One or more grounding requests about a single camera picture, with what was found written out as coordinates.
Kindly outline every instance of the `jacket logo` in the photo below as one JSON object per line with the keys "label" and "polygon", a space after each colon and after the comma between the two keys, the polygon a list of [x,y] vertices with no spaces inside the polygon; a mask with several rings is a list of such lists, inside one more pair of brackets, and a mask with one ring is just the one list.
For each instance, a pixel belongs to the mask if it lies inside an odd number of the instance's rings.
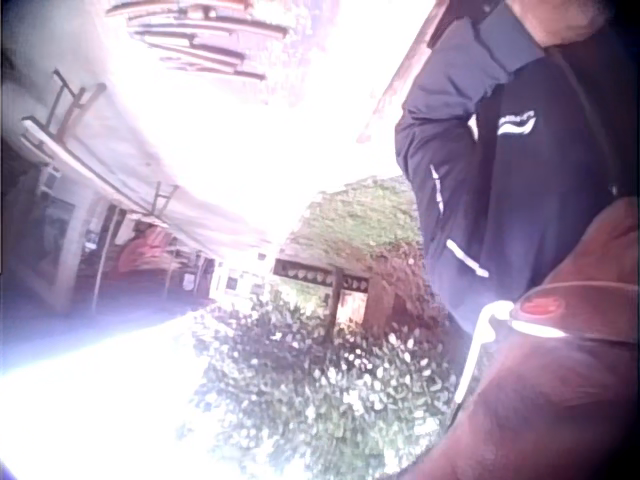
{"label": "jacket logo", "polygon": [[506,115],[498,122],[498,135],[527,135],[536,123],[536,113],[529,110],[522,115]]}

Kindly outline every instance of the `reflective stripe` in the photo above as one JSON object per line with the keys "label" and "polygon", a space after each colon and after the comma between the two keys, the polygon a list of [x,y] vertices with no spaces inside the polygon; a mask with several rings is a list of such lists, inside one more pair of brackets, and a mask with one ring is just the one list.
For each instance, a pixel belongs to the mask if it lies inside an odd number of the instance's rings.
{"label": "reflective stripe", "polygon": [[456,257],[458,257],[460,260],[462,260],[469,268],[471,268],[474,272],[476,272],[476,275],[478,275],[479,277],[485,277],[485,278],[489,276],[489,272],[487,272],[484,268],[481,268],[480,265],[478,265],[478,262],[469,258],[467,254],[464,253],[460,249],[460,247],[456,245],[456,243],[450,238],[447,240],[447,248],[451,250],[453,254]]}
{"label": "reflective stripe", "polygon": [[433,177],[433,181],[436,183],[436,201],[438,202],[438,208],[440,209],[440,215],[444,212],[444,202],[442,201],[442,191],[440,190],[440,177],[438,176],[438,172],[433,168],[433,165],[429,165],[431,167],[431,176]]}

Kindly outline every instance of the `navy jacket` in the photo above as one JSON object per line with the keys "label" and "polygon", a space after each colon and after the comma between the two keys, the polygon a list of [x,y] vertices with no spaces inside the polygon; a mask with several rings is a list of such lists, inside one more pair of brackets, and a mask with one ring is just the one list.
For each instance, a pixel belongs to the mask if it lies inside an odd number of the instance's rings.
{"label": "navy jacket", "polygon": [[540,284],[616,196],[637,195],[637,104],[635,63],[608,28],[545,51],[501,3],[445,32],[403,106],[396,157],[427,279],[466,331],[487,303]]}

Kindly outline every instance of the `jacket sleeve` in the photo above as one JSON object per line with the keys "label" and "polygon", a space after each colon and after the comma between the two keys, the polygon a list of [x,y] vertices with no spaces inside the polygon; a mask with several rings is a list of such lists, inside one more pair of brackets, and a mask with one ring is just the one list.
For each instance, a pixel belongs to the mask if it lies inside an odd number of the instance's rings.
{"label": "jacket sleeve", "polygon": [[478,102],[543,51],[501,3],[479,25],[447,29],[417,75],[396,125],[396,159],[416,196],[425,245],[463,188],[475,154],[468,122]]}

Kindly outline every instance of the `person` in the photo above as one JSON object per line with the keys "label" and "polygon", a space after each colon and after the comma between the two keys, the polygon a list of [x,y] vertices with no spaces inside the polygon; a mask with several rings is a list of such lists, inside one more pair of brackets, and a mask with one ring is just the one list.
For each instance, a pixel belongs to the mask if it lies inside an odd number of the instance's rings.
{"label": "person", "polygon": [[639,478],[637,200],[607,207],[543,282],[581,312],[545,324],[577,335],[514,331],[441,442],[395,479]]}
{"label": "person", "polygon": [[396,157],[427,279],[465,331],[637,195],[637,104],[636,64],[596,0],[507,0],[446,30],[403,105]]}

